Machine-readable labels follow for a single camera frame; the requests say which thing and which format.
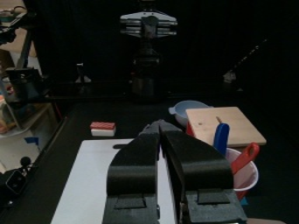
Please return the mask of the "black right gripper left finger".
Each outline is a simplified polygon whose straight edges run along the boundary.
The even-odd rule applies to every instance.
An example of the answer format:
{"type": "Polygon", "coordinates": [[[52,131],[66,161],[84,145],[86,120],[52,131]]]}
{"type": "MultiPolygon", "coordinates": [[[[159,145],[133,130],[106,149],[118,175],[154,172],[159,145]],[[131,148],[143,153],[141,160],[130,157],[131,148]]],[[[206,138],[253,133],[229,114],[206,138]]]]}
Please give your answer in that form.
{"type": "Polygon", "coordinates": [[[117,153],[107,170],[102,224],[158,224],[159,122],[147,125],[117,153]]]}

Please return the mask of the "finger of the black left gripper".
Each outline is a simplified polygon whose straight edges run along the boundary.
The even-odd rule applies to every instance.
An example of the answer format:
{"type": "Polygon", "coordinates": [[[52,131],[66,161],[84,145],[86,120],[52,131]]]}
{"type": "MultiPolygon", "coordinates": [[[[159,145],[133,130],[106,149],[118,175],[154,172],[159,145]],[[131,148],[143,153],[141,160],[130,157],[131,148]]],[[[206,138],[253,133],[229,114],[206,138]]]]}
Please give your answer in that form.
{"type": "Polygon", "coordinates": [[[145,39],[150,39],[149,33],[147,17],[142,17],[142,36],[145,39]]]}
{"type": "Polygon", "coordinates": [[[155,16],[150,17],[150,39],[154,39],[157,36],[157,26],[158,26],[158,18],[155,16]]]}

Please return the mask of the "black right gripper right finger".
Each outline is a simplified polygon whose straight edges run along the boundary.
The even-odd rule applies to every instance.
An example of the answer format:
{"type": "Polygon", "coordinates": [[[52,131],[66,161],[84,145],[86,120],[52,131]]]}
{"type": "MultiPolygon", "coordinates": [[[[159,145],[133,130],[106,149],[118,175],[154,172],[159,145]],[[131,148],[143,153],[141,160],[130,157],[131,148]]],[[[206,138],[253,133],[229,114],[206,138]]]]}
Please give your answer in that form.
{"type": "Polygon", "coordinates": [[[159,129],[178,224],[246,224],[226,157],[167,121],[159,129]]]}

